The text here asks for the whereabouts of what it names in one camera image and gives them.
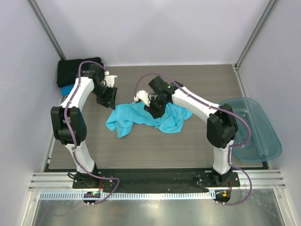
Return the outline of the turquoise t shirt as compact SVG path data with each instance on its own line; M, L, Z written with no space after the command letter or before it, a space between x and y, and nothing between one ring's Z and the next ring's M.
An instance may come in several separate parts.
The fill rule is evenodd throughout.
M115 130L118 138L127 136L134 124L143 124L166 134L174 134L179 133L184 122L192 116L192 112L186 108L168 103L163 116L154 119L149 112L144 110L144 107L144 103L136 102L117 105L105 125L110 131Z

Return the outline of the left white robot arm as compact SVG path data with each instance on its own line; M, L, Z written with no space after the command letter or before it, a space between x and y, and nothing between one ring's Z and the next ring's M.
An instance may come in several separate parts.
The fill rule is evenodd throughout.
M50 111L55 139L68 149L76 164L77 174L84 176L83 182L89 188L99 185L100 176L87 148L87 126L82 109L90 93L95 94L98 104L115 109L116 78L103 65L84 61L79 64L75 85L67 98Z

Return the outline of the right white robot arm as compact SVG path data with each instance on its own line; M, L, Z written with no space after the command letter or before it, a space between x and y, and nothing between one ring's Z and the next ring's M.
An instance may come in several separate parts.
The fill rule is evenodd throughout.
M168 84L160 76L149 82L154 91L149 94L145 90L137 91L134 101L145 103L144 109L153 118L163 116L167 104L181 106L206 123L206 137L214 149L212 180L217 186L223 186L229 181L232 168L229 164L229 147L234 143L238 125L228 104L222 106L207 101L190 92L178 82Z

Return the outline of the folded blue t shirt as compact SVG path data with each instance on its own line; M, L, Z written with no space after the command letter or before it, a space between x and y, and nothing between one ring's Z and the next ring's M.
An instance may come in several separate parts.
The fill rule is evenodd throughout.
M61 88L61 94L62 94L62 96L64 97L64 96L69 95L70 92L72 91L73 87L74 87L74 84L62 87Z

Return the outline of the folded black t shirt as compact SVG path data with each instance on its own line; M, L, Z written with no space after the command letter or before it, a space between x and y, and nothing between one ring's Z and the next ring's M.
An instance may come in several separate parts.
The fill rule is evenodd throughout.
M76 76L78 74L78 68L80 63L84 61L93 61L103 66L100 57L93 57L87 59L73 59L73 60L60 60L57 64L57 86L59 88L67 85L74 84Z

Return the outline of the teal plastic bin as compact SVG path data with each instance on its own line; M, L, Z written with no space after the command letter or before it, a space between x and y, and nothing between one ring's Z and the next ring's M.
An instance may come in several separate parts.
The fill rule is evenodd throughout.
M270 161L282 153L282 146L270 121L261 106L253 99L239 97L223 100L233 113L241 117L250 127L251 137L246 145L232 149L233 155L243 162L258 163Z

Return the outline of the aluminium frame rail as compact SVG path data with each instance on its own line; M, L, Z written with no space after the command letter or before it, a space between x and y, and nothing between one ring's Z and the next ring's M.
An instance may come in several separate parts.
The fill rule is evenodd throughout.
M111 191L116 185L113 177L120 179L119 193L189 193L198 189L270 189L285 188L285 182L279 170L248 170L246 173L234 171L226 182L217 185L211 172L201 169L106 169L102 171L108 181L104 189ZM95 183L81 184L66 172L34 173L29 191L68 191L96 189Z

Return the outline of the left aluminium corner post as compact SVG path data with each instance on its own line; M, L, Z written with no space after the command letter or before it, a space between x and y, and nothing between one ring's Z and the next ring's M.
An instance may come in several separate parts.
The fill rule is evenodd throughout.
M30 7L32 8L36 18L38 19L42 29L44 30L44 32L46 33L50 43L52 44L52 46L54 47L56 53L58 54L58 56L60 57L61 60L66 60L66 56L63 52L63 50L61 49L56 37L54 36L54 33L52 32L46 18L44 17L40 7L37 4L36 0L27 0L27 2L29 3Z

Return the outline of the aluminium corner post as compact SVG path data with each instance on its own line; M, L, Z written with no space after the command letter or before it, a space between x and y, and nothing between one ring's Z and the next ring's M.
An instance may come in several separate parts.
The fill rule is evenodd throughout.
M237 62L233 65L234 71L238 71L240 66L242 65L244 59L246 58L248 52L250 51L252 45L258 38L260 32L262 31L264 25L266 24L268 18L272 14L274 8L278 4L278 0L269 0L266 7L264 8L261 16L259 17L258 22L256 23L255 28L253 29L247 43L245 44Z
M29 3L30 7L32 8L36 18L38 19L42 29L44 30L44 32L46 33L50 43L52 44L52 46L54 47L56 53L58 54L58 56L60 57L61 60L66 60L66 56L63 52L63 50L61 49L56 37L54 36L54 33L52 32L46 18L44 17L40 7L37 4L36 0L27 0L27 2Z

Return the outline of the right aluminium corner post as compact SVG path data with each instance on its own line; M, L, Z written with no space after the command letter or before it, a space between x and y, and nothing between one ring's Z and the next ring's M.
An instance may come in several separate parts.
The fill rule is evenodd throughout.
M264 8L261 16L259 17L258 22L256 23L255 28L253 29L247 43L245 44L237 62L233 65L234 71L238 71L240 66L242 65L244 59L246 58L248 52L250 51L252 45L258 38L260 32L262 31L264 25L266 24L268 18L272 14L274 8L278 4L278 0L269 0L266 7Z

